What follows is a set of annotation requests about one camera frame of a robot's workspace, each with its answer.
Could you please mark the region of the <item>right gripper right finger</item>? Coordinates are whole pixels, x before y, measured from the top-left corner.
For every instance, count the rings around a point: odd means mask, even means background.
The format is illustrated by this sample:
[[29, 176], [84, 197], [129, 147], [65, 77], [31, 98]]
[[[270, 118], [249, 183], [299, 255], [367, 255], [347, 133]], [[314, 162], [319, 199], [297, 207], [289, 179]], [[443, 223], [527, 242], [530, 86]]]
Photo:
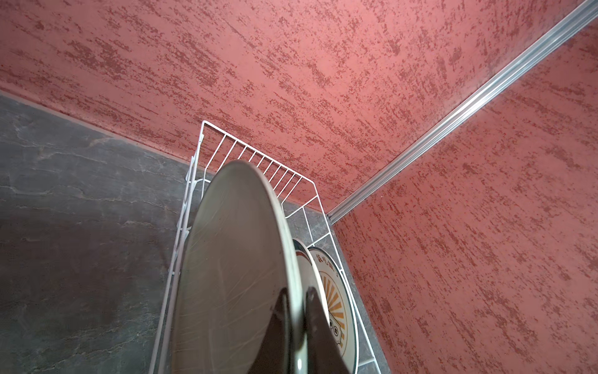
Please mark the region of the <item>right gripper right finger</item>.
[[305, 329], [307, 334], [308, 373], [349, 374], [330, 331], [322, 302], [315, 288], [305, 297]]

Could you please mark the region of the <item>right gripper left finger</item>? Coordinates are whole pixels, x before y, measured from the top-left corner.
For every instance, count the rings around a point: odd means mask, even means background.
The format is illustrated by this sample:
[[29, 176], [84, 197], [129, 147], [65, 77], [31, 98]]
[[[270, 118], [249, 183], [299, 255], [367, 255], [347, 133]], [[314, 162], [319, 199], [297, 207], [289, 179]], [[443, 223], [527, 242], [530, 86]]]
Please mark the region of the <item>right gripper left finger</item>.
[[291, 334], [291, 312], [288, 301], [288, 291], [283, 288], [277, 298], [272, 316], [266, 328], [254, 363], [249, 374], [291, 372], [291, 349], [293, 347]]

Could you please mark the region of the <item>white plate orange sunburst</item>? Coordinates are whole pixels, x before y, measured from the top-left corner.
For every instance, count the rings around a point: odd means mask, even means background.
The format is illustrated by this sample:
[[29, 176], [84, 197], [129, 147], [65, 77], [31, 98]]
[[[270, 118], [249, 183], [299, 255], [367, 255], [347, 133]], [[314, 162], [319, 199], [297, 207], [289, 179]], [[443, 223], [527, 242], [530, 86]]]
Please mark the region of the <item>white plate orange sunburst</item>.
[[329, 325], [349, 373], [356, 373], [359, 359], [358, 325], [344, 278], [333, 258], [324, 250], [308, 249], [319, 271], [329, 311]]

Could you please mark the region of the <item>plain grey ceramic plate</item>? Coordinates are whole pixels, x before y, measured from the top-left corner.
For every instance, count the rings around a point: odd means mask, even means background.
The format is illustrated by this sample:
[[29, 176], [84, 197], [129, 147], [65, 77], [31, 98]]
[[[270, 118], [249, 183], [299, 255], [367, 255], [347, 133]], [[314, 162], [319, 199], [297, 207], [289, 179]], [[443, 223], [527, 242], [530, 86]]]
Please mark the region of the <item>plain grey ceramic plate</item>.
[[174, 373], [249, 373], [280, 291], [291, 312], [291, 372], [308, 370], [304, 293], [283, 209], [255, 165], [232, 161], [199, 205], [174, 309]]

